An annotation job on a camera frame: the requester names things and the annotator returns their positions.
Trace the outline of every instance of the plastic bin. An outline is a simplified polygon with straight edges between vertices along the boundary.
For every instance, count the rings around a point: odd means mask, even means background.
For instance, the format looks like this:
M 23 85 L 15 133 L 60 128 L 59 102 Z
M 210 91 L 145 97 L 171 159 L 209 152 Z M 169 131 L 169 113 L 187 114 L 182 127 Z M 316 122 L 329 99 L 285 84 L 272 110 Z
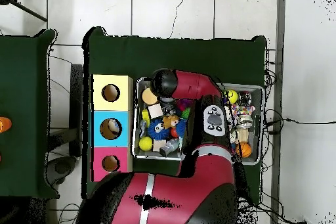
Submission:
M 250 157 L 243 159 L 244 165 L 255 165 L 259 162 L 261 157 L 262 145 L 262 125 L 263 125 L 263 112 L 265 103 L 264 89 L 260 86 L 251 85 L 236 85 L 236 84 L 217 84 L 222 90 L 233 89 L 235 91 L 248 91 L 252 96 L 252 105 L 255 111 L 252 113 L 253 127 L 249 128 L 249 144 L 252 148 Z M 144 109 L 144 103 L 141 98 L 141 93 L 145 88 L 150 86 L 150 81 L 147 78 L 140 78 L 136 81 L 135 87 L 135 112 L 133 123 L 133 140 L 132 140 L 132 153 L 136 158 L 147 158 L 155 160 L 181 160 L 179 148 L 171 152 L 168 157 L 162 156 L 159 152 L 143 151 L 139 148 L 140 129 L 139 123 L 141 121 L 141 112 Z

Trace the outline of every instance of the green table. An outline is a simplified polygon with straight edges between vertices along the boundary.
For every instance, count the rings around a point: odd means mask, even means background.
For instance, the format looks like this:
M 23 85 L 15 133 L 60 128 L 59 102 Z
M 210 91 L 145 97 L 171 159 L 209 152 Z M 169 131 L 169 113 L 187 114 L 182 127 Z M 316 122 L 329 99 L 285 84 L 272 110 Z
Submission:
M 47 50 L 54 37 L 53 30 L 0 36 L 0 116 L 12 120 L 0 133 L 0 196 L 58 197 L 45 180 Z
M 150 77 L 159 68 L 171 68 L 207 74 L 214 79 L 218 77 L 223 83 L 264 87 L 264 37 L 251 41 L 109 37 L 97 27 L 85 36 L 83 48 L 87 47 L 84 71 L 89 64 L 89 74 L 128 75 L 136 81 L 141 77 Z M 178 166 L 179 162 L 174 161 L 133 160 L 135 171 L 175 175 Z M 88 194 L 95 185 L 90 182 L 89 167 L 88 158 L 85 168 L 88 172 L 84 172 Z M 247 182 L 256 204 L 259 203 L 260 170 L 260 162 L 255 166 L 245 166 Z

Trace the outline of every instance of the shape sorter box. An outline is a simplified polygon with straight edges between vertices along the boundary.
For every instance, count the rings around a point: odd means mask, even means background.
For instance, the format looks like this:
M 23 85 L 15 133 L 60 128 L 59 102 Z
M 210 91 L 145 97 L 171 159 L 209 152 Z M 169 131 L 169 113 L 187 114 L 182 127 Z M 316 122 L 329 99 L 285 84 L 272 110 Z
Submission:
M 105 119 L 115 119 L 121 125 L 120 136 L 113 140 L 106 139 L 100 133 L 100 125 Z M 94 111 L 93 112 L 93 146 L 124 146 L 131 144 L 133 112 Z
M 93 149 L 93 180 L 101 181 L 110 172 L 103 167 L 106 156 L 115 156 L 119 160 L 119 169 L 116 171 L 131 172 L 133 156 L 130 147 L 95 147 Z
M 104 88 L 112 84 L 116 87 L 118 97 L 107 101 L 103 97 Z M 129 111 L 133 109 L 133 79 L 129 76 L 93 74 L 93 108 L 101 111 Z

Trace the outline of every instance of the pink block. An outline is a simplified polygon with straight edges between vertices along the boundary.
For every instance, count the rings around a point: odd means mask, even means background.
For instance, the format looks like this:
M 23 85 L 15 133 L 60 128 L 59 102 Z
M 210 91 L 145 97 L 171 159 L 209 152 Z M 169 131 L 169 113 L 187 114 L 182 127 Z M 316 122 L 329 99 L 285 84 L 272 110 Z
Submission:
M 105 156 L 116 156 L 119 160 L 120 167 L 118 171 L 128 172 L 127 171 L 127 160 L 128 160 L 129 149 L 127 147 L 94 147 L 93 149 L 93 181 L 101 181 L 107 174 L 107 172 L 102 167 L 102 161 Z

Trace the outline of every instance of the yellow ball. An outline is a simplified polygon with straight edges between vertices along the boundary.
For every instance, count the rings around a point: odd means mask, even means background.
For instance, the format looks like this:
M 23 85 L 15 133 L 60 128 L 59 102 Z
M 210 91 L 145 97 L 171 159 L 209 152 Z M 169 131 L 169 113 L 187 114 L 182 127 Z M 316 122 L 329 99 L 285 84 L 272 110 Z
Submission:
M 151 150 L 153 147 L 153 140 L 152 138 L 145 136 L 140 139 L 139 141 L 139 147 L 141 150 L 144 150 L 145 152 L 148 150 Z
M 227 90 L 227 93 L 228 93 L 228 100 L 230 101 L 230 103 L 235 104 L 236 101 L 238 100 L 237 92 L 234 90 Z

